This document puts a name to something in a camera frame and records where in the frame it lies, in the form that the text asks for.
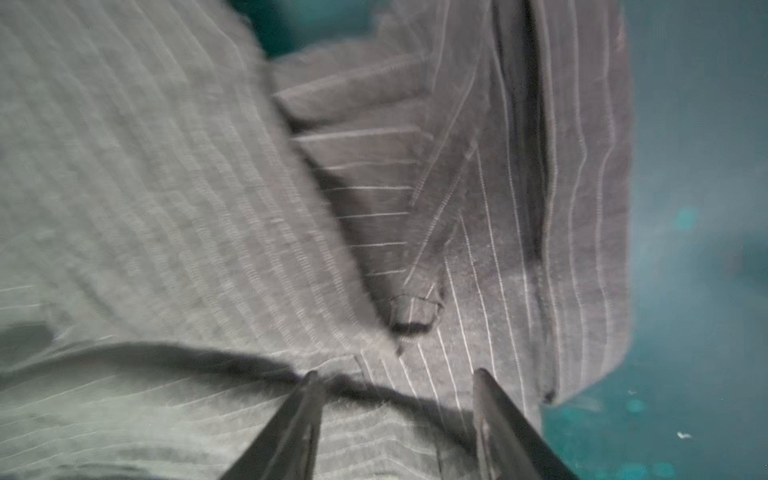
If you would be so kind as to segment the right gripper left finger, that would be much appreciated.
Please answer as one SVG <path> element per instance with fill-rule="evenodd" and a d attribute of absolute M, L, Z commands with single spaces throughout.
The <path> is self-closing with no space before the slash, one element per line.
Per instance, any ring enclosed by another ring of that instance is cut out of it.
<path fill-rule="evenodd" d="M 325 397 L 319 374 L 307 373 L 221 479 L 312 479 Z"/>

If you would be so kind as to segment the dark grey pinstripe shirt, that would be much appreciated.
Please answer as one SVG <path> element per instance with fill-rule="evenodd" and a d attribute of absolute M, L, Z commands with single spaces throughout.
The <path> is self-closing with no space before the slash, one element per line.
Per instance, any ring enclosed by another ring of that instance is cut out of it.
<path fill-rule="evenodd" d="M 269 59 L 227 1 L 1 5 L 1 475 L 218 479 L 310 376 L 318 479 L 480 479 L 622 361 L 615 1 L 389 1 Z"/>

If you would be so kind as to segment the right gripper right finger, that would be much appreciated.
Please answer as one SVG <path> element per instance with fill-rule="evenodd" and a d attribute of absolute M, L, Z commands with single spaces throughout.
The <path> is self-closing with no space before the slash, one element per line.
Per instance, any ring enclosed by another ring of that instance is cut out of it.
<path fill-rule="evenodd" d="M 473 408 L 477 458 L 483 479 L 577 479 L 483 368 L 473 374 Z"/>

